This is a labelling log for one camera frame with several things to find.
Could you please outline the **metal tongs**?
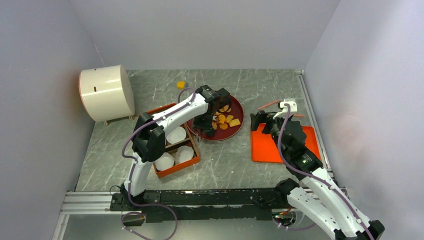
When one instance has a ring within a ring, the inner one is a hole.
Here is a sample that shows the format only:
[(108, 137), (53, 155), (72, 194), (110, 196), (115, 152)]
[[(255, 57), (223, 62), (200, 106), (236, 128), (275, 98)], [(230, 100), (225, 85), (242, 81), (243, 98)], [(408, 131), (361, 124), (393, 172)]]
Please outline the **metal tongs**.
[(202, 130), (200, 128), (196, 129), (197, 142), (200, 144), (202, 142)]

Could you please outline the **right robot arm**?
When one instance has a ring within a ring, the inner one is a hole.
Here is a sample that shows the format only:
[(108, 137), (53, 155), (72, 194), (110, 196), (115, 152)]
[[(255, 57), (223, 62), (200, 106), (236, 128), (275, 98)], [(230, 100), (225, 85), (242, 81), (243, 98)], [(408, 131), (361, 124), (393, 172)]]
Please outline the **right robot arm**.
[(306, 134), (290, 116), (278, 117), (263, 110), (250, 114), (250, 129), (270, 135), (287, 170), (288, 178), (274, 189), (275, 202), (303, 212), (332, 240), (379, 240), (385, 231), (379, 220), (363, 214), (342, 192), (323, 167), (321, 160), (306, 146)]

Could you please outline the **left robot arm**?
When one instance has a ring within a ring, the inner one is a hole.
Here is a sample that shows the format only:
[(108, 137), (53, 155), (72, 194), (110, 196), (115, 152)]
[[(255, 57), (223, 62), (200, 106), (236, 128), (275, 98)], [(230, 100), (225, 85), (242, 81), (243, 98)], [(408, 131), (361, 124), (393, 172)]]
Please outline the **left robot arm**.
[(139, 116), (136, 127), (124, 146), (132, 144), (133, 155), (124, 150), (121, 155), (132, 160), (128, 178), (121, 186), (123, 203), (130, 210), (145, 204), (147, 178), (153, 162), (166, 151), (166, 137), (177, 127), (192, 120), (192, 126), (200, 133), (212, 136), (213, 115), (232, 104), (231, 94), (224, 88), (213, 90), (202, 85), (192, 91), (183, 101), (156, 114), (144, 112)]

